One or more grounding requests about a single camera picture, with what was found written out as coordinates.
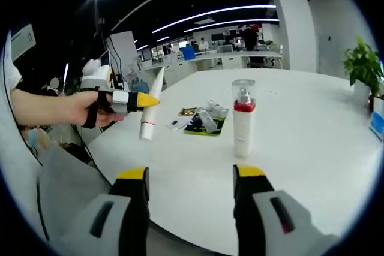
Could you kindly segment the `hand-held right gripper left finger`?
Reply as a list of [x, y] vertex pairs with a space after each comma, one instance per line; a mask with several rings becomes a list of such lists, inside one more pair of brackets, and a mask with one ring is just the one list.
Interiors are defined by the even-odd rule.
[[149, 168], [126, 170], [72, 220], [65, 254], [146, 255], [149, 217]]

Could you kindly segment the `person's left hand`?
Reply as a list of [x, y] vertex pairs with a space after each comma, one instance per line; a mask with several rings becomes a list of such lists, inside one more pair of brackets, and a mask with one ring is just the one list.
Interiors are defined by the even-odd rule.
[[122, 121], [125, 116], [106, 112], [97, 104], [98, 93], [96, 91], [78, 92], [68, 97], [68, 120], [70, 124], [86, 126], [87, 118], [94, 115], [91, 126], [105, 127], [112, 122]]

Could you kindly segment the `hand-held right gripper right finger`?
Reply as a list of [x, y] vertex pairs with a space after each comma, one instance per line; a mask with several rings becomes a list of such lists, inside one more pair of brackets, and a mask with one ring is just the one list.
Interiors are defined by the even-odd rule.
[[239, 255], [323, 255], [333, 236], [322, 234], [310, 211], [276, 190], [259, 168], [233, 166], [233, 216]]

